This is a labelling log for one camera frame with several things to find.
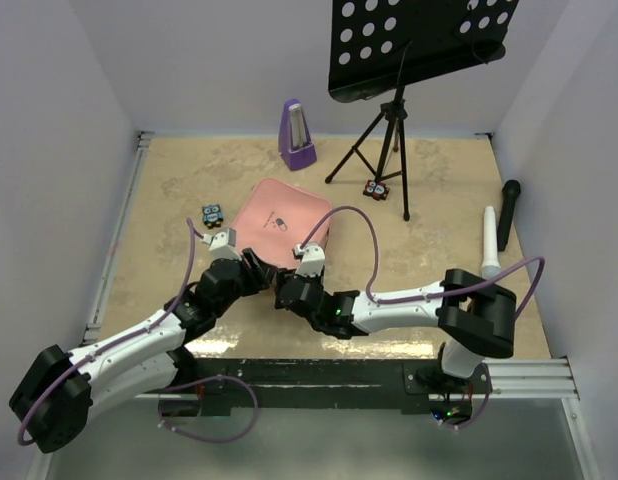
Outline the pink medicine kit case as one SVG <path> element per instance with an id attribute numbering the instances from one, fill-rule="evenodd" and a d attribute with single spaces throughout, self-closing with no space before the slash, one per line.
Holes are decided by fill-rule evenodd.
<path id="1" fill-rule="evenodd" d="M 296 270 L 297 244 L 315 242 L 326 253 L 332 210 L 330 201 L 273 178 L 261 180 L 230 225 L 237 233 L 236 248 L 251 248 L 262 260 L 280 269 Z"/>

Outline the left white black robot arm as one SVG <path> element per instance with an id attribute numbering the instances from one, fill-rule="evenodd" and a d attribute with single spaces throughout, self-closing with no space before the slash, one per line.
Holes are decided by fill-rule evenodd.
<path id="1" fill-rule="evenodd" d="M 212 330 L 239 299 L 270 288 L 276 269 L 247 248 L 211 262 L 196 282 L 135 326 L 69 351 L 42 350 L 8 405 L 19 445 L 43 453 L 64 447 L 99 414 L 152 390 L 185 392 L 196 380 L 186 344 Z"/>

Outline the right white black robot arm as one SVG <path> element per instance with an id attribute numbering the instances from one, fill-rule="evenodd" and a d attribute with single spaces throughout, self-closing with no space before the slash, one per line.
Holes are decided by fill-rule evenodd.
<path id="1" fill-rule="evenodd" d="M 514 353 L 516 295 L 461 269 L 413 290 L 367 294 L 329 293 L 320 277 L 276 275 L 275 307 L 306 320 L 317 332 L 341 340 L 396 328 L 439 328 L 451 337 L 434 369 L 448 393 L 465 386 L 485 358 Z"/>

